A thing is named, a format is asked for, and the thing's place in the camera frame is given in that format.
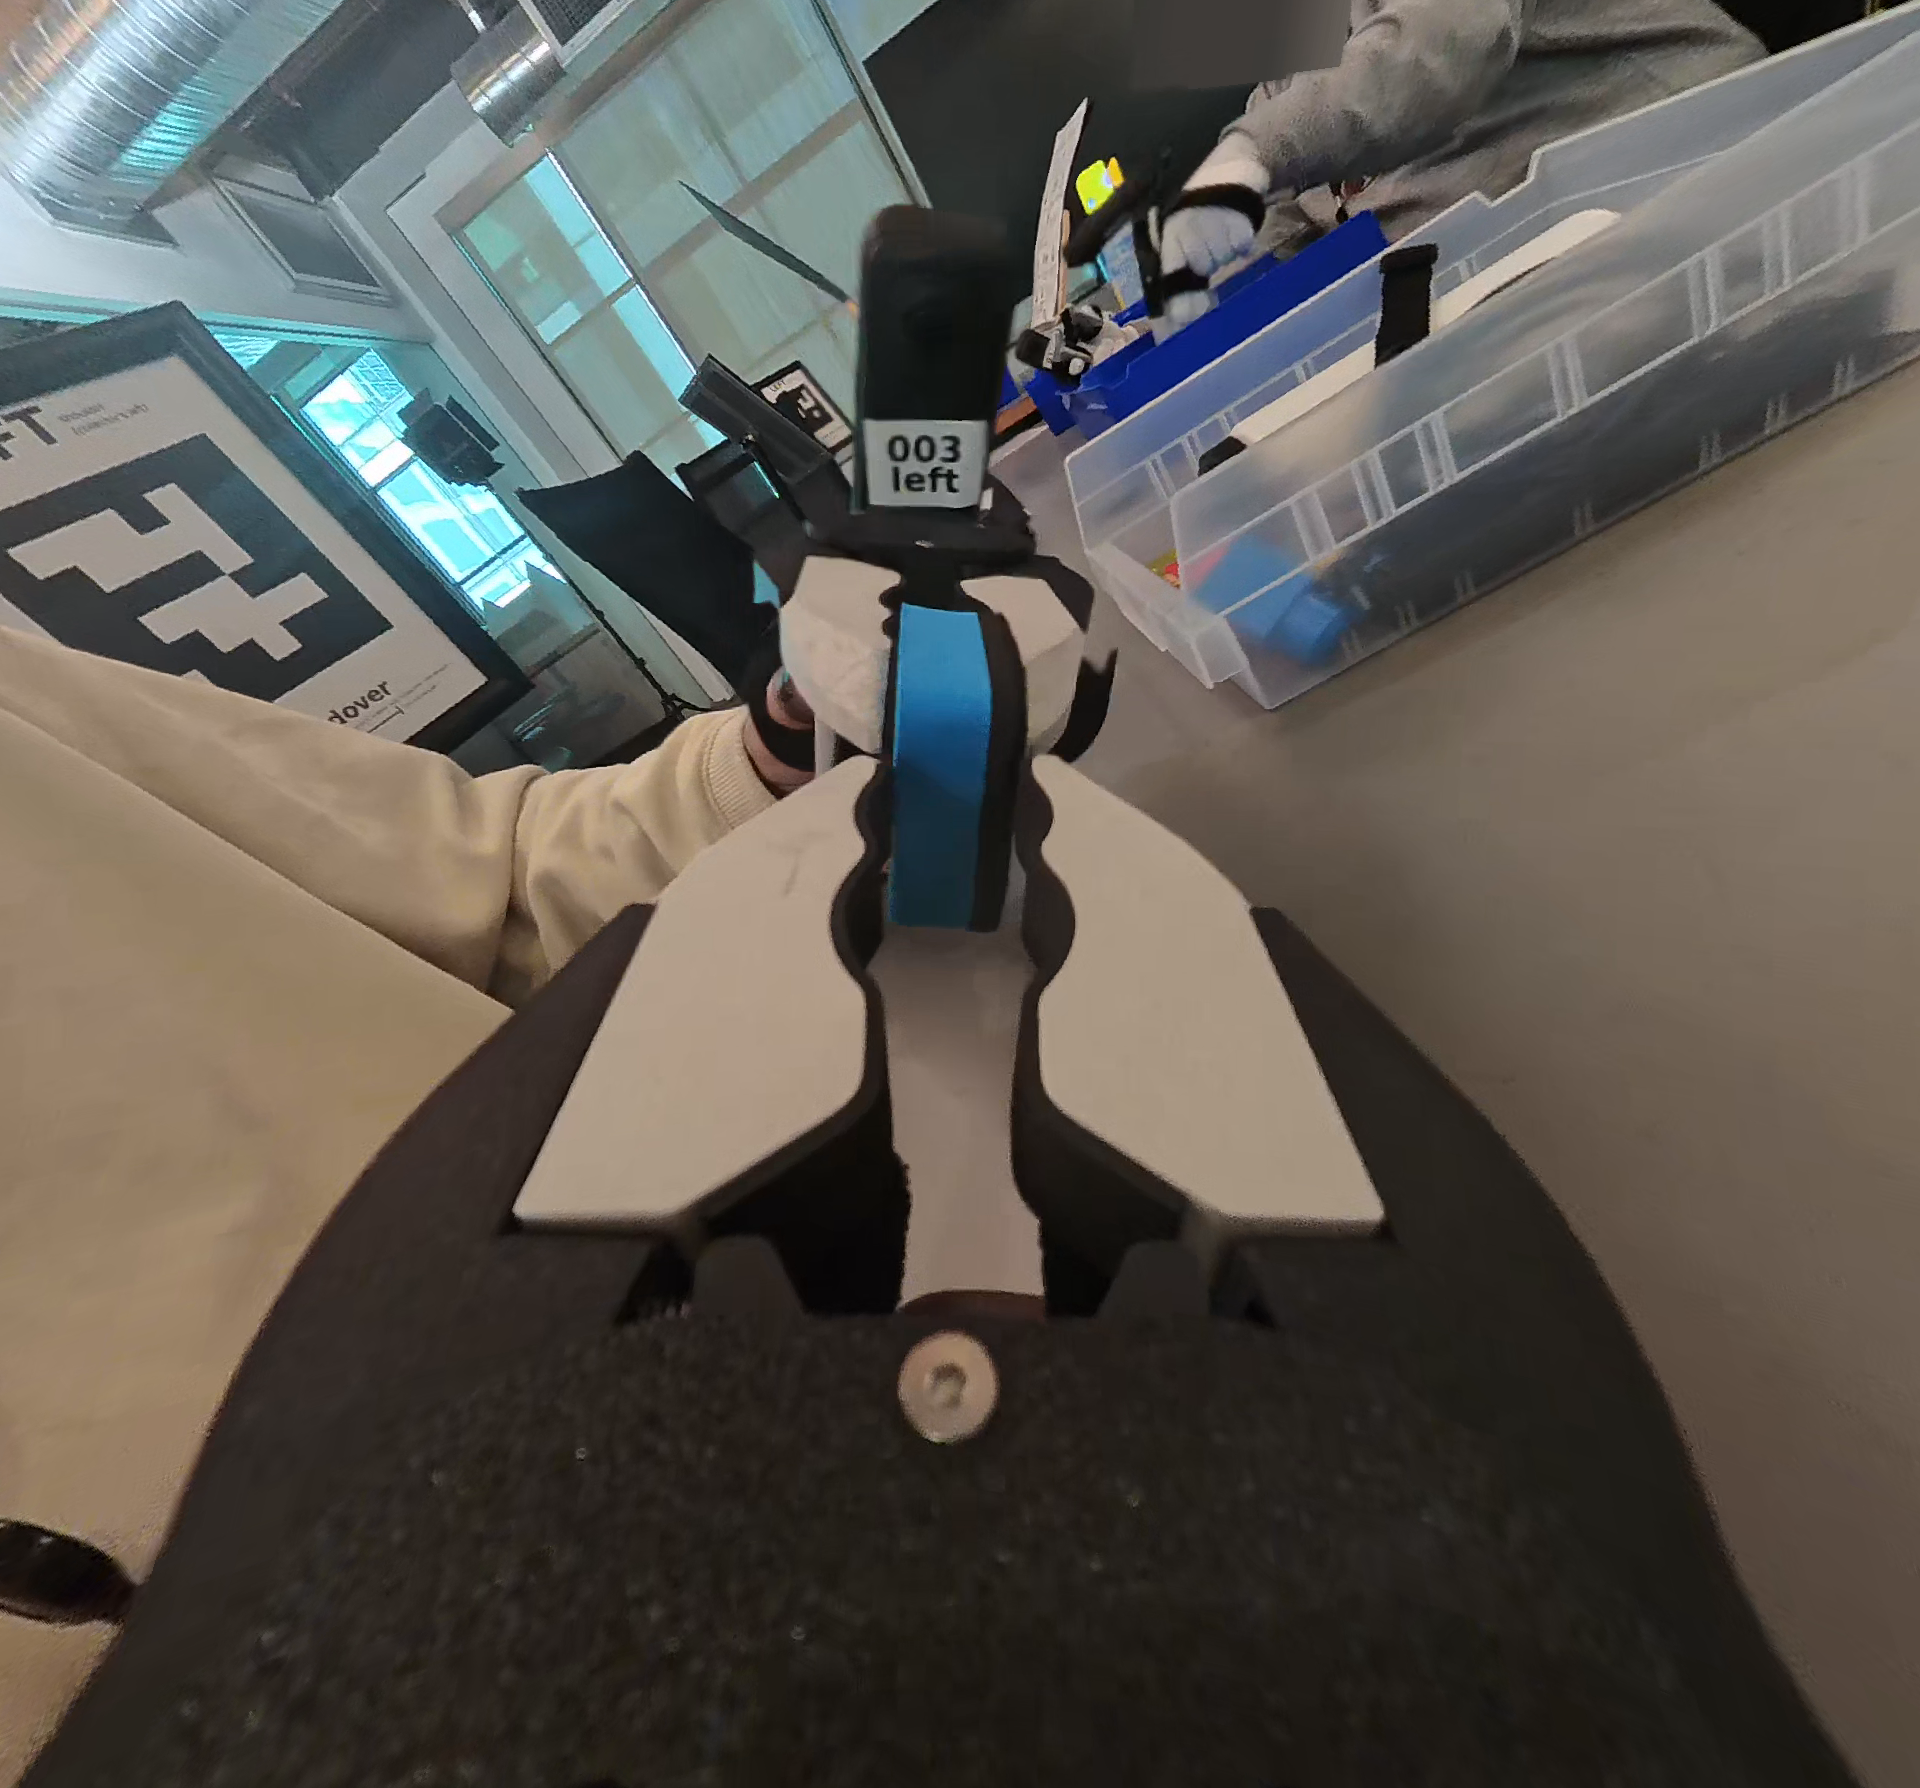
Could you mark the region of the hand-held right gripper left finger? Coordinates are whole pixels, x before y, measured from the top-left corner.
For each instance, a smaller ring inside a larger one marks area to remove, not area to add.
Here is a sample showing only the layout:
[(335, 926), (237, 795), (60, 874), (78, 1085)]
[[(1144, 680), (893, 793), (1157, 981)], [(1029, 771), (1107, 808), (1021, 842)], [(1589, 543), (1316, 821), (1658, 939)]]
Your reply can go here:
[(884, 931), (891, 779), (852, 756), (702, 850), (647, 910), (513, 1203), (517, 1230), (636, 1234), (690, 1267), (760, 1238), (811, 1312), (891, 1312)]

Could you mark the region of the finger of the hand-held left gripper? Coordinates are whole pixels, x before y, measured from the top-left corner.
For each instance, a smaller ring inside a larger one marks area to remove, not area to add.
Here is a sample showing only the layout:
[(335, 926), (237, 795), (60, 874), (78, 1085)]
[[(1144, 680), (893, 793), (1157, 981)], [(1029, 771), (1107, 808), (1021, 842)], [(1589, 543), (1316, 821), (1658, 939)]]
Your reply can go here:
[(986, 654), (988, 716), (1025, 725), (1025, 751), (1062, 732), (1088, 659), (1092, 585), (1068, 566), (1016, 566), (972, 576)]
[(885, 743), (900, 575), (868, 560), (808, 560), (782, 605), (782, 668), (818, 725), (865, 756)]

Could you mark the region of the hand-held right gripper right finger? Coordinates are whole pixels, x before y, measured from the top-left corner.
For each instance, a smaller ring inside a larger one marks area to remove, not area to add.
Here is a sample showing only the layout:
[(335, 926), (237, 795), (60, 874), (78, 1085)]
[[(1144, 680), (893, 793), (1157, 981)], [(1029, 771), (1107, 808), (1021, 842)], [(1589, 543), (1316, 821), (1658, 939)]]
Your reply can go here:
[(1386, 1205), (1237, 888), (1057, 756), (1021, 779), (1013, 850), (1012, 1175), (1048, 1310), (1100, 1310), (1148, 1246), (1212, 1293), (1249, 1248), (1380, 1238)]

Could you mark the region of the blue whiteboard eraser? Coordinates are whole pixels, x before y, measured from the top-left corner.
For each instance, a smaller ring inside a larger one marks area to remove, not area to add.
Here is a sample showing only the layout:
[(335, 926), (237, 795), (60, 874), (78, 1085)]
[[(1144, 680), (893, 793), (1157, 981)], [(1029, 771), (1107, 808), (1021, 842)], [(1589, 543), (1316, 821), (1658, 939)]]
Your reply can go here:
[(997, 928), (1025, 725), (1025, 682), (1002, 618), (970, 600), (897, 608), (885, 761), (887, 912), (900, 928)]

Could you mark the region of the clear plastic container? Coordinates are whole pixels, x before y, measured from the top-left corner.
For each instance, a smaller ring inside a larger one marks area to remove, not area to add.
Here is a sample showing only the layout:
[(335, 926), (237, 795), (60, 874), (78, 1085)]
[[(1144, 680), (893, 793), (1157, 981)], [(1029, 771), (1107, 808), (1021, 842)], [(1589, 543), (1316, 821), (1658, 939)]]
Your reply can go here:
[[(1552, 142), (1433, 216), (1431, 293), (1584, 209), (1619, 223), (1209, 476), (1198, 455), (1369, 346), (1368, 261), (1062, 462), (1096, 585), (1264, 709), (1915, 361), (1915, 2)], [(1255, 533), (1358, 609), (1301, 670), (1184, 591)]]

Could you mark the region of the grey desk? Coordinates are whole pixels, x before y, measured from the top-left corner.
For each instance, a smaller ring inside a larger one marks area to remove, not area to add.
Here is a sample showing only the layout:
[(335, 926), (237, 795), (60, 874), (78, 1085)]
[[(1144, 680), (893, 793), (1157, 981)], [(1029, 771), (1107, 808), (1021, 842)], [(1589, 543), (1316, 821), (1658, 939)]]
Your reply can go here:
[(1918, 1774), (1915, 383), (1279, 710), (1100, 597), (1086, 759), (1520, 1149), (1867, 1784)]

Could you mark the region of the person's left hand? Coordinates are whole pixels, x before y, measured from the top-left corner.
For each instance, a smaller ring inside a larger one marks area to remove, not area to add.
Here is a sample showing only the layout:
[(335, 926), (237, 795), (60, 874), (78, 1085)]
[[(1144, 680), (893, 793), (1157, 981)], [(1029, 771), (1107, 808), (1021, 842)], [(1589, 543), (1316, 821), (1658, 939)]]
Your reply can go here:
[(743, 741), (767, 793), (782, 796), (814, 781), (816, 718), (788, 671), (772, 671), (764, 689), (749, 700)]

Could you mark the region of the framed tag poster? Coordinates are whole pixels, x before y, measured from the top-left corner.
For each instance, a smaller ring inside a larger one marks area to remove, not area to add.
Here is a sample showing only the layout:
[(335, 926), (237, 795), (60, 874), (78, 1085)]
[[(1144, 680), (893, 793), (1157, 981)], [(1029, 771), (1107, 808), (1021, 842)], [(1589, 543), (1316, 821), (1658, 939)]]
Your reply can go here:
[(762, 376), (754, 391), (828, 452), (839, 455), (848, 444), (852, 437), (848, 417), (803, 361), (790, 361)]
[(3, 625), (453, 751), (531, 682), (180, 304), (2, 350)]

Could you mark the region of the white paper strip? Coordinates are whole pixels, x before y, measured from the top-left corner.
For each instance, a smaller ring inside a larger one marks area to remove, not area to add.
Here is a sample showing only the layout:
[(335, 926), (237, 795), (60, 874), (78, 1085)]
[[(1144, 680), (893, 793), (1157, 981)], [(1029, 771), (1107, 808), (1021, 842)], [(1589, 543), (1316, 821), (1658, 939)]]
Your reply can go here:
[(1065, 306), (1065, 253), (1072, 227), (1072, 179), (1089, 104), (1089, 99), (1082, 99), (1068, 119), (1057, 129), (1039, 196), (1031, 251), (1028, 323), (1041, 334), (1057, 323)]

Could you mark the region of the black office chair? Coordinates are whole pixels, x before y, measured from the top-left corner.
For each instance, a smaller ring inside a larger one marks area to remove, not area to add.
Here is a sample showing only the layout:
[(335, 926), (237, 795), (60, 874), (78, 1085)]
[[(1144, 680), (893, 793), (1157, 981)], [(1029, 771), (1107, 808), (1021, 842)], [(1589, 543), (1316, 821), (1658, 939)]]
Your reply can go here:
[(771, 716), (778, 618), (755, 595), (752, 552), (645, 452), (517, 498), (571, 553), (688, 643), (758, 722)]

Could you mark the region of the black monitor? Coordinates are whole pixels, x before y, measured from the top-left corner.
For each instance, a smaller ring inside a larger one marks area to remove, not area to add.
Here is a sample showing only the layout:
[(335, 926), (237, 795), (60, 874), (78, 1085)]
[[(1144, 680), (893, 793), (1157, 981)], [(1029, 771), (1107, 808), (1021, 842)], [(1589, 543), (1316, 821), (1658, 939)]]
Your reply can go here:
[(934, 0), (865, 57), (924, 202), (1029, 261), (1053, 137), (1117, 93), (1133, 0)]

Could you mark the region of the blue plastic bin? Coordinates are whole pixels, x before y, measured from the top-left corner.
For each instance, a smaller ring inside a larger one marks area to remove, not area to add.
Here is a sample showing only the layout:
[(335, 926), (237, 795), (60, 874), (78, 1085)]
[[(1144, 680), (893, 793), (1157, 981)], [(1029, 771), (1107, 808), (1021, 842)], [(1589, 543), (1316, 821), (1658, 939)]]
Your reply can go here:
[(1157, 401), (1286, 312), (1299, 308), (1380, 256), (1386, 245), (1386, 232), (1373, 211), (1349, 213), (1297, 253), (1261, 256), (1253, 265), (1230, 276), (1222, 284), (1212, 310), (1163, 344), (1151, 338), (1142, 302), (1104, 312), (1104, 318), (1117, 320), (1130, 335), (1117, 353), (1097, 361), (1078, 385), (1065, 386), (1054, 375), (1013, 361), (1000, 385), (1000, 400), (1009, 401), (1013, 386), (1019, 386), (1053, 434), (1062, 437), (1080, 428), (1086, 439), (1094, 439)]

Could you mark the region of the black light panel stand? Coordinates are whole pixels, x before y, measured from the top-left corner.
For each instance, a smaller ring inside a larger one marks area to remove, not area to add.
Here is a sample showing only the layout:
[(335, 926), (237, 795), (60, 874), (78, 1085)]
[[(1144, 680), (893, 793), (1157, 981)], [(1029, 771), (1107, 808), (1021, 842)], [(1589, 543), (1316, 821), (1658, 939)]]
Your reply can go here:
[(392, 427), (400, 465), (377, 486), (381, 505), (407, 522), (415, 545), (527, 673), (602, 635), (668, 713), (720, 703), (659, 622), (521, 515), (498, 439), (460, 398), (421, 388), (393, 409)]

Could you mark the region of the black toggle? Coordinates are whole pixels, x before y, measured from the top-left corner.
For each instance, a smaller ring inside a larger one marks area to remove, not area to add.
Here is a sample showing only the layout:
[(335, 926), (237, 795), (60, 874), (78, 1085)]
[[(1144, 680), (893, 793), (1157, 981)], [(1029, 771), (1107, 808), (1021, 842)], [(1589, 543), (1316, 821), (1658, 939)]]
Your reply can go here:
[(2, 1518), (2, 1613), (42, 1627), (118, 1627), (137, 1583), (84, 1539)]

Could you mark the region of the silver ventilation duct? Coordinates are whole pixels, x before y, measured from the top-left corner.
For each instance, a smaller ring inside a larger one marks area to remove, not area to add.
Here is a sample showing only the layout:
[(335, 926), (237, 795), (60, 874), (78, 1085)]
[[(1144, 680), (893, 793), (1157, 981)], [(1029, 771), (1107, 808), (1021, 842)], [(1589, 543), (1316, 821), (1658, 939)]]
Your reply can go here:
[(348, 0), (40, 0), (3, 48), (3, 176), (101, 232), (156, 193)]

